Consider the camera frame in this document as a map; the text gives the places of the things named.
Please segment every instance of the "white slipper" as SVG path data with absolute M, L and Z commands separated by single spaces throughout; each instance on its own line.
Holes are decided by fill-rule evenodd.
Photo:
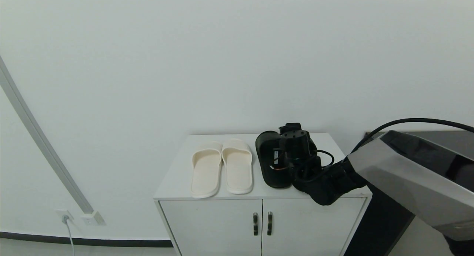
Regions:
M 230 139 L 222 145 L 222 159 L 226 165 L 227 190 L 233 194 L 252 191 L 252 153 L 250 147 L 240 139 Z
M 193 154 L 191 196 L 210 197 L 219 190 L 222 144 L 216 141 L 201 145 Z

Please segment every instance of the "wall outlet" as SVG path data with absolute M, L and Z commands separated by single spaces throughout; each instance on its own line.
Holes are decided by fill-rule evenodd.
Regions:
M 84 214 L 81 216 L 84 223 L 88 226 L 105 226 L 105 221 L 96 210 L 92 214 Z
M 61 220 L 63 219 L 63 215 L 69 216 L 69 220 L 71 221 L 74 220 L 74 217 L 66 209 L 55 209 L 54 211 L 57 213 L 59 218 L 61 218 Z

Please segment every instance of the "cabinet top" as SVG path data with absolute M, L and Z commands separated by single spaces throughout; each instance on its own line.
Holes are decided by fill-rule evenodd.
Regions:
M 229 193 L 225 187 L 225 166 L 222 166 L 220 173 L 219 191 L 212 197 L 204 200 L 252 200 L 252 199 L 303 199 L 310 196 L 306 193 L 296 190 L 294 187 L 286 189 L 274 189 L 269 187 L 262 176 L 262 170 L 257 158 L 255 140 L 258 134 L 215 134 L 215 135 L 196 135 L 188 136 L 181 146 L 176 158 L 174 158 L 168 173 L 159 185 L 158 190 L 154 194 L 155 200 L 197 200 L 191 197 L 191 179 L 193 177 L 193 166 L 191 157 L 196 148 L 207 142 L 218 141 L 223 143 L 231 138 L 238 138 L 245 141 L 252 151 L 252 167 L 254 176 L 254 188 L 248 194 L 235 195 Z M 336 145 L 332 137 L 328 133 L 311 133 L 311 139 L 318 149 L 325 150 L 333 154 L 336 162 L 342 160 L 345 155 Z M 331 162 L 329 156 L 321 154 L 322 165 Z M 342 197 L 366 197 L 372 195 L 369 188 L 364 187 L 352 190 L 344 194 Z

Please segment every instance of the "cabinet door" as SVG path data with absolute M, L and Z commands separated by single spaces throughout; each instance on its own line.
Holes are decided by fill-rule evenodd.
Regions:
M 262 256 L 338 256 L 364 201 L 347 197 L 321 206 L 312 199 L 264 200 Z
M 160 202 L 183 256 L 260 256 L 262 200 Z M 254 213 L 257 233 L 254 234 Z

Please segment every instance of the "plug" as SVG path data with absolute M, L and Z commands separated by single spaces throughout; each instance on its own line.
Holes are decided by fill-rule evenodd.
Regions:
M 67 221 L 69 219 L 69 216 L 67 216 L 66 214 L 63 215 L 63 218 L 61 219 L 61 222 L 63 222 L 63 224 L 67 225 Z

